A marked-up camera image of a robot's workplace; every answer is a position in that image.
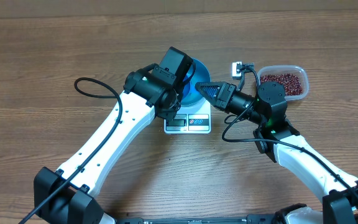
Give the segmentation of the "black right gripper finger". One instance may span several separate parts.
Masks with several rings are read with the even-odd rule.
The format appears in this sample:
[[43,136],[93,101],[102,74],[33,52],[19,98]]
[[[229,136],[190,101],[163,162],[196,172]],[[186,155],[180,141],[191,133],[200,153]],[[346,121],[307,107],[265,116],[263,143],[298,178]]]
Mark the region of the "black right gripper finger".
[[212,105],[216,105],[218,103],[218,95],[220,92],[219,88],[200,88],[198,92]]
[[200,88],[219,88],[221,89],[224,85],[224,82],[198,82],[195,85],[196,90]]

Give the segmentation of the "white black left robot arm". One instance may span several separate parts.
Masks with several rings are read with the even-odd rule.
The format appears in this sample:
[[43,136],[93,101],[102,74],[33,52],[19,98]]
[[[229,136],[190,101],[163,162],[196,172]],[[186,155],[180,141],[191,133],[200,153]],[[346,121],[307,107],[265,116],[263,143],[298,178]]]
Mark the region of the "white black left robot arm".
[[87,142],[56,171],[43,167],[34,179],[34,209],[48,223],[115,223],[96,201],[111,169],[132,140],[156,117],[173,119],[195,65],[170,71],[156,63],[128,74],[111,113]]

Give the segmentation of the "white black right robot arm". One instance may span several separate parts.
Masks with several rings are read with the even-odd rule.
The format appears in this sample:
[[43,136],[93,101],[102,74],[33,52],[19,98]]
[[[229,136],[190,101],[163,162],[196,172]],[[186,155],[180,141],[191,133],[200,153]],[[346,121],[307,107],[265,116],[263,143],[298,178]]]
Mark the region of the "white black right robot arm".
[[272,223],[358,223],[358,178],[315,151],[286,117],[284,86],[265,82],[255,96],[226,82],[198,82],[196,90],[216,109],[258,125],[251,141],[260,153],[296,175],[322,203],[298,203],[275,212]]

